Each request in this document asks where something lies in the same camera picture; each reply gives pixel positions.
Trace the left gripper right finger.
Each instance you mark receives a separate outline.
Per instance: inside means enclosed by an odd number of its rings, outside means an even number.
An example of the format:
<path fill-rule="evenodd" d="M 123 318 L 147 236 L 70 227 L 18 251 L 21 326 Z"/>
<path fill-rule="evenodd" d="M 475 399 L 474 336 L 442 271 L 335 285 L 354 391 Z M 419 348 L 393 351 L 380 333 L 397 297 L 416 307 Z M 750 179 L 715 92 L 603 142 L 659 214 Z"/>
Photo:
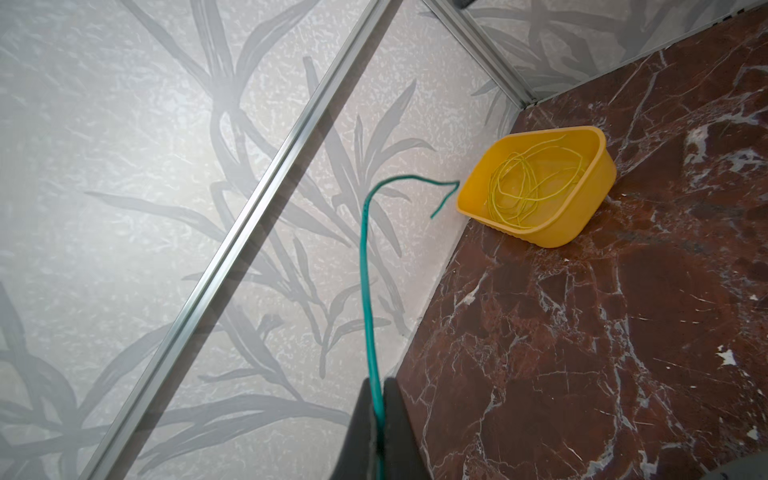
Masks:
<path fill-rule="evenodd" d="M 430 480 L 410 417 L 395 378 L 384 382 L 386 422 L 383 443 L 383 478 Z"/>

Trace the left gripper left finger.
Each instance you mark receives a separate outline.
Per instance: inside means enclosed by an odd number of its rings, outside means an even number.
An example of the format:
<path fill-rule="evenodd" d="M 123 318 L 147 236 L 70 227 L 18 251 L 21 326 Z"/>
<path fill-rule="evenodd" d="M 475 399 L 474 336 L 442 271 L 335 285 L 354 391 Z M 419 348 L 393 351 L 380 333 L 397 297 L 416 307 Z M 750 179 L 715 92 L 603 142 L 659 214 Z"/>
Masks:
<path fill-rule="evenodd" d="M 377 478 L 377 426 L 370 381 L 359 391 L 350 424 L 330 480 L 374 480 Z"/>

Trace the grey perforated spool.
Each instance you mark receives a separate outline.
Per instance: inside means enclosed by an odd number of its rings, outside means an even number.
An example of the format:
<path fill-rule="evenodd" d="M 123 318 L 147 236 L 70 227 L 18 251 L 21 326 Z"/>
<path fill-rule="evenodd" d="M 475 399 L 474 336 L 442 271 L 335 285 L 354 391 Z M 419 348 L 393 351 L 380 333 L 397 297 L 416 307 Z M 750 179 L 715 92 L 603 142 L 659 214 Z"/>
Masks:
<path fill-rule="evenodd" d="M 706 473 L 701 480 L 767 480 L 768 452 L 742 457 Z"/>

